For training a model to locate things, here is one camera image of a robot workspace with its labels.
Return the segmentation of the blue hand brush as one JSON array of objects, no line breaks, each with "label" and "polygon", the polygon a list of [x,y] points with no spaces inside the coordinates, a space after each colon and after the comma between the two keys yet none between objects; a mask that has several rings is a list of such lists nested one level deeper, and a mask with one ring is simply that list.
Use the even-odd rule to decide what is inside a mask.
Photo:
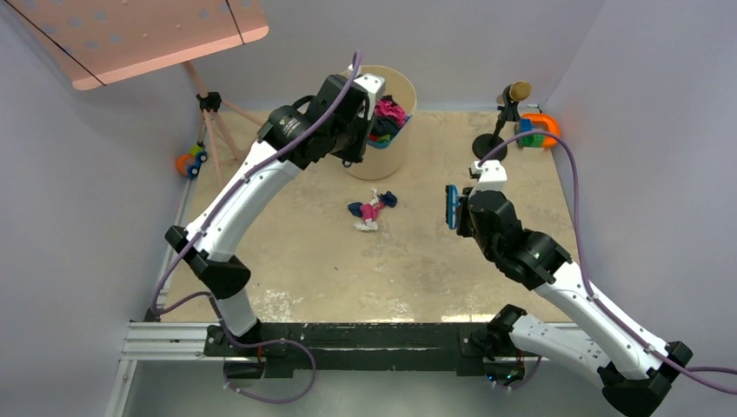
[{"label": "blue hand brush", "polygon": [[446,224],[450,230],[457,230],[458,208],[460,207],[460,193],[454,184],[445,186],[446,194]]}]

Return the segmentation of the blue dustpan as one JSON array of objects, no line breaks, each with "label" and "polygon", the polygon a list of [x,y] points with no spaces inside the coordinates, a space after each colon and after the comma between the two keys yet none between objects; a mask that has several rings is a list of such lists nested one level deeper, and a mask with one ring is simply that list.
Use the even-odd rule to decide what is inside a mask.
[{"label": "blue dustpan", "polygon": [[402,128],[399,130],[399,132],[394,137],[383,136],[383,137],[380,138],[380,141],[379,142],[372,142],[371,140],[369,140],[369,136],[372,135],[371,134],[371,130],[372,129],[371,129],[370,132],[369,132],[367,145],[368,146],[371,146],[371,147],[373,147],[375,149],[385,149],[385,148],[387,148],[394,141],[394,139],[398,136],[398,134],[400,133],[400,131],[408,124],[408,122],[410,120],[411,120],[411,116],[407,116],[406,122],[402,125]]}]

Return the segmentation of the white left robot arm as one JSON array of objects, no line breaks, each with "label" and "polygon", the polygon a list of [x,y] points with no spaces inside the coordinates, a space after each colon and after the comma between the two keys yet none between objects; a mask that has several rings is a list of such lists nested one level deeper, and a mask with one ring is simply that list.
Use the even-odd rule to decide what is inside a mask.
[{"label": "white left robot arm", "polygon": [[385,91],[381,76],[328,76],[317,94],[269,114],[236,173],[215,200],[186,227],[165,239],[209,291],[225,343],[251,354],[261,322],[247,293],[250,270],[236,257],[241,239],[273,197],[310,164],[334,156],[346,167],[360,163]]}]

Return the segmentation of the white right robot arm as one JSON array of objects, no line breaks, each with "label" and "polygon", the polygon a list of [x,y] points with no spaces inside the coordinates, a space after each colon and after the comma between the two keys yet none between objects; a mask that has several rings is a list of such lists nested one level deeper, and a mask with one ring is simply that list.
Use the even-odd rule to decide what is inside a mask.
[{"label": "white right robot arm", "polygon": [[580,329],[567,334],[507,305],[488,324],[490,347],[557,361],[592,381],[619,413],[652,415],[679,375],[674,366],[686,366],[692,350],[646,330],[594,284],[585,283],[570,253],[549,235],[524,228],[502,192],[448,185],[446,196],[450,229],[474,239],[505,277],[548,300]]}]

